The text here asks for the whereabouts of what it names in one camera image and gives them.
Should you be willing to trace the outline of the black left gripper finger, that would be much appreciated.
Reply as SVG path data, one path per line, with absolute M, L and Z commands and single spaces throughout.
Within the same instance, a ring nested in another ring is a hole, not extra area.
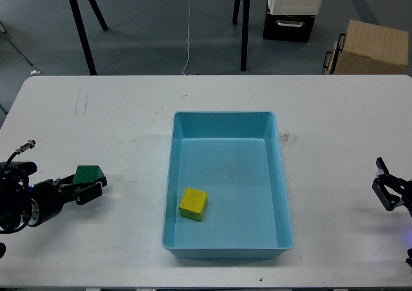
M 64 178 L 57 178 L 57 179 L 55 179 L 55 180 L 53 181 L 53 185 L 54 185 L 56 188 L 63 188 L 63 187 L 65 187 L 65 186 L 67 186 L 67 185 L 72 185 L 72 184 L 73 184 L 74 177 L 75 177 L 75 175 L 74 175 L 74 174 L 71 174 L 71 175 L 69 175 L 69 176 L 67 176 L 67 177 L 64 177 Z
M 103 195 L 102 188 L 107 185 L 107 178 L 99 178 L 93 182 L 80 183 L 74 190 L 77 205 L 84 205 Z

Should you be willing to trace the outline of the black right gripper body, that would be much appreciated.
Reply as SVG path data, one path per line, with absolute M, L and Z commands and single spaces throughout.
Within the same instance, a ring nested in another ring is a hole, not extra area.
M 401 200 L 398 203 L 398 207 L 403 205 L 409 212 L 409 215 L 412 216 L 412 208 L 411 208 L 411 180 L 406 181 L 403 179 L 399 180 L 399 185 L 402 188 L 400 192 Z

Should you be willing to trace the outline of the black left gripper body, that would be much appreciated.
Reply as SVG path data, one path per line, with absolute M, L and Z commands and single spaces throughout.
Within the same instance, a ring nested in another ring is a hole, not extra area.
M 32 214 L 30 225 L 40 225 L 58 215 L 64 204 L 71 202 L 75 186 L 63 179 L 48 179 L 30 186 Z

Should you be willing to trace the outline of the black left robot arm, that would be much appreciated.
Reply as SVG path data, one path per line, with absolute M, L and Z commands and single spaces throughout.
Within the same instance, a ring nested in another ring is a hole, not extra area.
M 84 205 L 102 196 L 108 184 L 99 166 L 79 165 L 75 174 L 31 185 L 29 176 L 37 172 L 37 165 L 14 158 L 34 147 L 35 141 L 29 140 L 1 162 L 1 234 L 37 227 L 60 214 L 69 202 Z

